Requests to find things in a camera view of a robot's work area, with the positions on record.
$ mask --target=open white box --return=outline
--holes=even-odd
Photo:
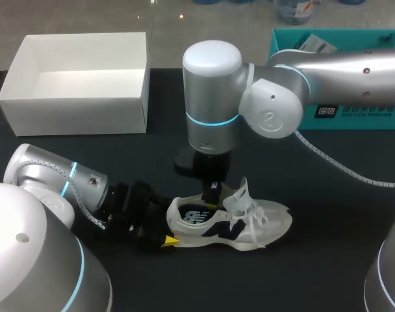
[[[0,91],[16,135],[145,133],[144,32],[26,36]]]

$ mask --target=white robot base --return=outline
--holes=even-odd
[[[109,312],[101,263],[35,196],[0,183],[0,312]]]

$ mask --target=cardboard box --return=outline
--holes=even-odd
[[[311,34],[337,52],[395,47],[395,29],[274,29],[270,57],[279,50],[299,49]],[[318,103],[305,109],[300,129],[395,129],[395,109]]]
[[[14,133],[145,133],[144,32],[26,36],[0,91]]]

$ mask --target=white spiral cable wrap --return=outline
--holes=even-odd
[[[357,174],[353,170],[350,170],[349,168],[346,168],[343,164],[341,164],[338,161],[334,160],[332,157],[330,157],[329,155],[325,154],[320,149],[318,149],[316,146],[311,144],[308,140],[305,139],[305,137],[303,135],[301,135],[301,133],[299,131],[296,131],[295,134],[301,140],[301,142],[304,145],[306,145],[310,150],[315,152],[317,155],[321,156],[321,158],[325,159],[326,161],[331,163],[336,168],[338,168],[338,169],[342,170],[343,172],[349,174],[350,176],[354,177],[355,179],[358,179],[359,181],[362,181],[364,183],[368,183],[368,184],[374,185],[376,187],[387,187],[387,188],[395,189],[395,183],[376,181],[376,180],[373,180],[373,179],[368,179],[367,177],[364,177],[363,175]]]
[[[22,162],[16,172],[14,173],[14,177],[12,180],[13,185],[17,185],[17,176],[18,176],[18,172],[20,169],[22,169],[23,167],[26,166],[30,166],[32,164],[38,165],[38,166],[44,166],[50,169],[53,169],[54,171],[60,173],[63,177],[65,177],[65,179],[67,179],[67,181],[69,182],[70,187],[72,188],[73,193],[75,194],[76,197],[76,201],[78,203],[79,208],[81,209],[82,213],[84,214],[85,217],[87,217],[87,219],[89,219],[89,221],[91,221],[93,224],[95,224],[97,227],[101,228],[102,230],[106,229],[106,223],[104,221],[100,221],[98,219],[96,219],[94,216],[92,216],[92,214],[88,211],[88,209],[85,207],[85,204],[83,203],[82,199],[81,199],[81,195],[79,194],[75,183],[73,182],[73,179],[68,176],[66,174],[65,171],[63,171],[63,169],[61,169],[61,167],[52,164],[51,162],[47,162],[47,161],[35,161],[35,160],[31,160],[31,161],[25,161]]]

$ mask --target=shoe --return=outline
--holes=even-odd
[[[263,248],[282,237],[290,228],[288,208],[268,200],[253,200],[246,178],[234,192],[223,187],[223,205],[207,206],[201,194],[177,197],[167,210],[167,223],[176,247],[201,247],[221,243],[248,251]]]

